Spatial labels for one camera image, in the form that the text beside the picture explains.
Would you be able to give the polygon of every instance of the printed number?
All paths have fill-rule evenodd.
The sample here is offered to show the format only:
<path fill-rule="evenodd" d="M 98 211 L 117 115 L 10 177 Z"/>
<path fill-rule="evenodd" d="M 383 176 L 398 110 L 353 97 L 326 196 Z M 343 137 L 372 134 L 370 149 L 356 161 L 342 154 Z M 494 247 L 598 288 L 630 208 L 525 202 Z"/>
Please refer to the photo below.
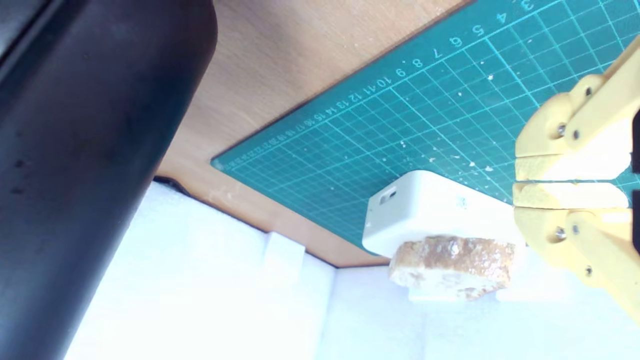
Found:
<path fill-rule="evenodd" d="M 388 77 L 384 77 L 382 79 L 376 80 L 376 84 L 378 84 L 378 86 L 380 86 L 381 88 L 391 84 L 391 80 L 389 80 Z"/>
<path fill-rule="evenodd" d="M 530 0 L 522 0 L 520 5 L 522 5 L 522 8 L 527 11 L 533 9 L 533 4 L 531 4 Z"/>
<path fill-rule="evenodd" d="M 362 96 L 359 94 L 351 94 L 349 95 L 349 98 L 351 99 L 351 102 L 358 102 L 359 100 L 362 100 Z"/>
<path fill-rule="evenodd" d="M 477 36 L 481 37 L 484 35 L 484 29 L 482 28 L 482 26 L 480 25 L 476 25 L 472 28 L 472 30 L 474 31 L 474 33 L 476 33 Z"/>
<path fill-rule="evenodd" d="M 460 38 L 450 38 L 449 41 L 455 47 L 461 47 L 462 46 L 462 40 L 460 40 Z"/>

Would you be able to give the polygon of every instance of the white foam block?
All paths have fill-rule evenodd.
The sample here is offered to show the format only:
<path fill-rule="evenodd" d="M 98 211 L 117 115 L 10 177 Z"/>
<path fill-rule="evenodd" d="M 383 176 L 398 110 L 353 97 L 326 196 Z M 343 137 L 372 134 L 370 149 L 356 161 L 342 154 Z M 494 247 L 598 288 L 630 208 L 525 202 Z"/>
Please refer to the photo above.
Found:
<path fill-rule="evenodd" d="M 266 240 L 262 267 L 264 280 L 278 287 L 295 285 L 300 279 L 305 246 L 275 232 L 268 233 Z"/>
<path fill-rule="evenodd" d="M 549 265 L 530 247 L 520 250 L 511 270 L 511 285 L 496 293 L 499 301 L 565 301 L 585 288 L 575 276 Z"/>

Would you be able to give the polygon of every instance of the metal screw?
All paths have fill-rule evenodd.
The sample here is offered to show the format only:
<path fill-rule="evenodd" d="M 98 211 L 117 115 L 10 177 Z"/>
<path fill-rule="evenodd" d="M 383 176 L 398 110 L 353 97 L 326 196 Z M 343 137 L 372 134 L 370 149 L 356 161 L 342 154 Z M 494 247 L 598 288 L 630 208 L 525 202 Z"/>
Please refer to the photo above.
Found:
<path fill-rule="evenodd" d="M 565 124 L 560 124 L 560 126 L 558 126 L 558 135 L 560 135 L 560 137 L 564 136 L 564 130 L 566 129 L 566 125 Z"/>
<path fill-rule="evenodd" d="M 566 239 L 566 233 L 562 227 L 556 227 L 556 238 L 558 238 L 558 240 Z"/>

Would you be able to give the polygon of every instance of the white surface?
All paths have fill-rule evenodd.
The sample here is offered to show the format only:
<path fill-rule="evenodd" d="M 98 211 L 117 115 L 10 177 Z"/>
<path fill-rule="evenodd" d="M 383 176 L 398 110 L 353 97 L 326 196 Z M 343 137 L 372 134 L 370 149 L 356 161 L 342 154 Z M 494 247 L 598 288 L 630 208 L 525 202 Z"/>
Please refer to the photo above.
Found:
<path fill-rule="evenodd" d="M 339 269 L 319 360 L 640 359 L 640 327 L 576 278 L 571 300 L 413 304 L 385 266 Z"/>
<path fill-rule="evenodd" d="M 524 244 L 510 205 L 429 171 L 409 172 L 369 199 L 367 250 L 392 258 L 402 243 L 439 234 Z"/>
<path fill-rule="evenodd" d="M 551 267 L 530 247 L 517 253 L 511 269 L 511 285 L 496 292 L 499 301 L 558 301 L 575 300 L 582 286 L 572 286 L 575 275 L 567 270 Z"/>
<path fill-rule="evenodd" d="M 387 274 L 386 266 L 337 270 L 318 360 L 425 359 L 425 317 Z"/>
<path fill-rule="evenodd" d="M 67 360 L 313 359 L 335 269 L 264 286 L 265 234 L 153 184 Z"/>
<path fill-rule="evenodd" d="M 261 276 L 272 286 L 293 286 L 300 279 L 305 247 L 278 233 L 266 235 Z"/>

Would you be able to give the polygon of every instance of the white box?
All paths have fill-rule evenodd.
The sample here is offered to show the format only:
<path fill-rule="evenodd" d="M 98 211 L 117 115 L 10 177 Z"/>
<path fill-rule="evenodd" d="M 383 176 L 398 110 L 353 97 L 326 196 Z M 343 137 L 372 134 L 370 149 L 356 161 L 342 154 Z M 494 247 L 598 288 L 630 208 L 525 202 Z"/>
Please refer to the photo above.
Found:
<path fill-rule="evenodd" d="M 430 171 L 409 172 L 369 199 L 367 250 L 392 258 L 402 243 L 439 234 L 524 244 L 512 206 Z"/>

